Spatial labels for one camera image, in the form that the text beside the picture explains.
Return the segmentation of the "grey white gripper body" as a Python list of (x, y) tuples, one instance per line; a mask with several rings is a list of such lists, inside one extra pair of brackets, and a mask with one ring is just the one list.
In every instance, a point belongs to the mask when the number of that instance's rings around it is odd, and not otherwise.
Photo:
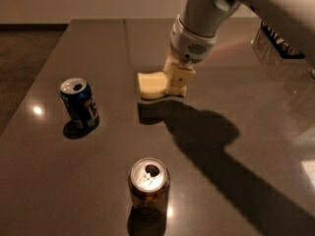
[(200, 36), (188, 30), (177, 16), (170, 32), (170, 49), (172, 55), (182, 62), (199, 63), (205, 60), (214, 45), (217, 36)]

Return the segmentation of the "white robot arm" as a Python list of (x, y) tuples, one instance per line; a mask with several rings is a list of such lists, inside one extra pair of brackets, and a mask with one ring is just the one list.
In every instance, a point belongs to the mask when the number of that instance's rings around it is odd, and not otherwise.
[(166, 94), (186, 94), (193, 65), (208, 57), (220, 25), (241, 5), (303, 54), (309, 64), (315, 64), (315, 0), (186, 0), (170, 32), (163, 69)]

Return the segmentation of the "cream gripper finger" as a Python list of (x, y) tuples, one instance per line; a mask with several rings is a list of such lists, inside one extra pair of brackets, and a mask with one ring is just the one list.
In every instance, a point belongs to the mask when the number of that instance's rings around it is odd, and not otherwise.
[(167, 78), (171, 78), (173, 76), (173, 72), (176, 68), (176, 59), (173, 56), (171, 48), (168, 48), (165, 58), (165, 63), (163, 66), (163, 72)]
[(165, 70), (167, 95), (185, 97), (187, 85), (195, 76), (193, 68), (185, 68), (171, 65)]

